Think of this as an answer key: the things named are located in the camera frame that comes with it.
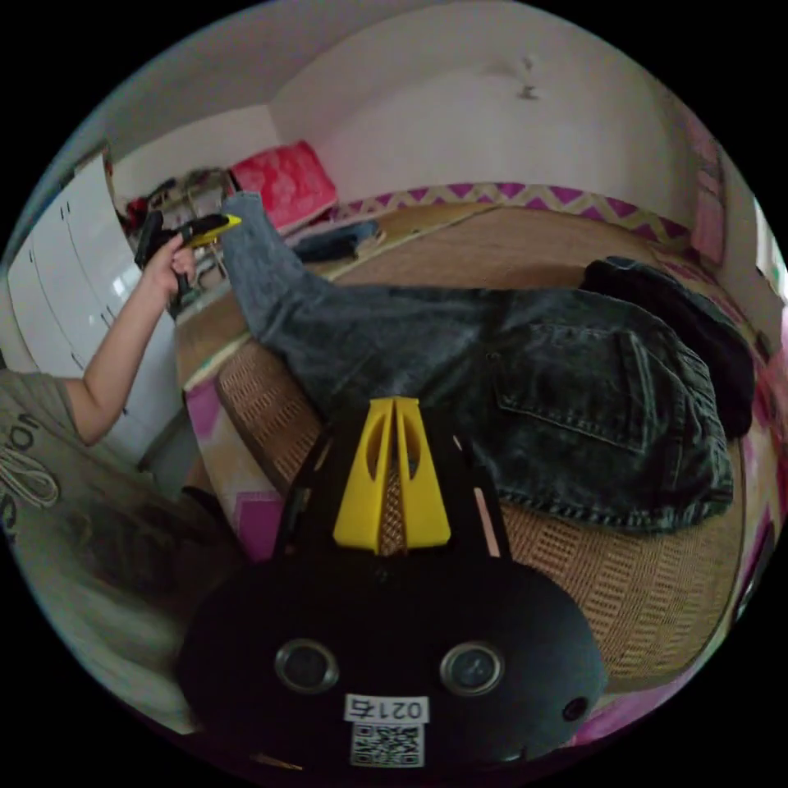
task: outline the camera lens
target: camera lens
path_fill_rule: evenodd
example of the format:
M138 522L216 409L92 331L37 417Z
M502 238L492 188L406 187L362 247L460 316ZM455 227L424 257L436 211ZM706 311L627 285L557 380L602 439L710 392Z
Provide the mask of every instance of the camera lens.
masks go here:
M274 669L288 689L306 694L325 692L339 678L333 654L320 643L307 639L285 643L277 652Z
M503 675L498 652L482 643L455 646L441 662L441 681L455 695L480 695L492 690Z

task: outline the floor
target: floor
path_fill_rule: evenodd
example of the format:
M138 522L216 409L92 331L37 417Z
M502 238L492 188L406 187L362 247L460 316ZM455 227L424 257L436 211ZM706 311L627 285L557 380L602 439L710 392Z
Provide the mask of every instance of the floor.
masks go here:
M153 455L149 469L165 497L177 498L186 475L199 457L197 438L188 419Z

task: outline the pink pillow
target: pink pillow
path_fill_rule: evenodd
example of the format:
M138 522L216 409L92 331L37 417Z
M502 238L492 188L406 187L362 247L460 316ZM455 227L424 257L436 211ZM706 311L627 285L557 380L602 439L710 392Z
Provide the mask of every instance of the pink pillow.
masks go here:
M230 167L243 191L256 191L273 225L287 235L337 203L337 188L308 143L256 153Z

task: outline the dark gray jeans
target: dark gray jeans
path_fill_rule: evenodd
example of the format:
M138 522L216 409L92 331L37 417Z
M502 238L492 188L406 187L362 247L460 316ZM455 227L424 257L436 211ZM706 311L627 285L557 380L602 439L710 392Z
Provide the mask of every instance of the dark gray jeans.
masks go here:
M662 320L565 289L342 287L307 272L258 195L224 263L250 331L324 419L376 396L449 409L501 496L666 533L720 514L733 478L703 361Z

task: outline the printed number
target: printed number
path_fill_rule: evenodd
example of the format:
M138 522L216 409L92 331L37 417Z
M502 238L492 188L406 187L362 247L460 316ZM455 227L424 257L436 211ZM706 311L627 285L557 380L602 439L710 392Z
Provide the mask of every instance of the printed number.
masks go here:
M424 765L423 725L353 725L350 765L413 768Z
M377 722L395 725L398 722L429 722L429 698L378 698L373 695L347 695L347 722Z

